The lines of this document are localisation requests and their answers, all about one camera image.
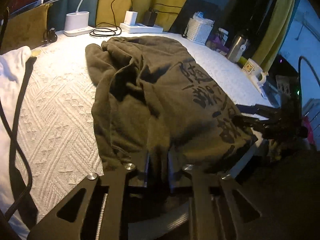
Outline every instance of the white textured tablecloth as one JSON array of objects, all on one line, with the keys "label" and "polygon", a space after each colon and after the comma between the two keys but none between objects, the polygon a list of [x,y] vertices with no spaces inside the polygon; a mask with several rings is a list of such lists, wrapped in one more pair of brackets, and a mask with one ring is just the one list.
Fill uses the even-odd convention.
[{"label": "white textured tablecloth", "polygon": [[[150,35],[181,42],[236,104],[270,106],[240,68],[219,53],[178,34]],[[31,195],[39,210],[38,221],[89,172],[103,174],[91,115],[95,87],[87,72],[84,49],[107,39],[58,33],[57,42],[35,49],[40,54],[23,100],[18,142],[32,170]],[[18,155],[16,166],[26,182],[27,173]]]}]

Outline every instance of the triangular cutout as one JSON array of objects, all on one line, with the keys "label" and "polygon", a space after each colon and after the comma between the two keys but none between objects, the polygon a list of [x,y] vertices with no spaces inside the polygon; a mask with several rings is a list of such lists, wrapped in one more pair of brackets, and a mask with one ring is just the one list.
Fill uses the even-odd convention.
[{"label": "triangular cutout", "polygon": [[240,212],[240,216],[244,223],[248,223],[260,217],[258,211],[256,211],[252,205],[241,195],[237,190],[233,190],[232,194],[235,198],[237,207]]},{"label": "triangular cutout", "polygon": [[85,188],[79,190],[58,212],[57,217],[69,222],[74,222],[77,218],[79,208],[81,206]]}]

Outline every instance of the white mug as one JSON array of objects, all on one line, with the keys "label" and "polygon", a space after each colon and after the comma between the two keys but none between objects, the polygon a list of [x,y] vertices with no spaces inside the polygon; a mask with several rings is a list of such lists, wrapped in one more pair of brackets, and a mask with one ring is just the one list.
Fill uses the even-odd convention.
[{"label": "white mug", "polygon": [[249,78],[258,85],[258,87],[262,87],[267,81],[268,73],[263,72],[262,68],[260,68],[260,66],[250,58],[244,64],[242,71],[246,73]]}]

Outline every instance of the white basket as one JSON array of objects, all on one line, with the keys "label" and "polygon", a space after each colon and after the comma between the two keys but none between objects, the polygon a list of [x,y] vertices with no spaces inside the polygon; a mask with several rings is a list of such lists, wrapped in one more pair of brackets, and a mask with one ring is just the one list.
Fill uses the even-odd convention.
[{"label": "white basket", "polygon": [[186,31],[187,39],[198,44],[205,44],[213,28],[212,25],[203,24],[193,18],[190,18]]}]

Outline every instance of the mug handle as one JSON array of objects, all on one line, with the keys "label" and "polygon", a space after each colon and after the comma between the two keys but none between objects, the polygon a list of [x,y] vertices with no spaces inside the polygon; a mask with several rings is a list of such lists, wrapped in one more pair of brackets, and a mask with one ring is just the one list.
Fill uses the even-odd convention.
[{"label": "mug handle", "polygon": [[262,79],[260,81],[258,80],[259,87],[262,87],[263,84],[267,81],[267,75],[268,75],[267,73],[261,72]]}]

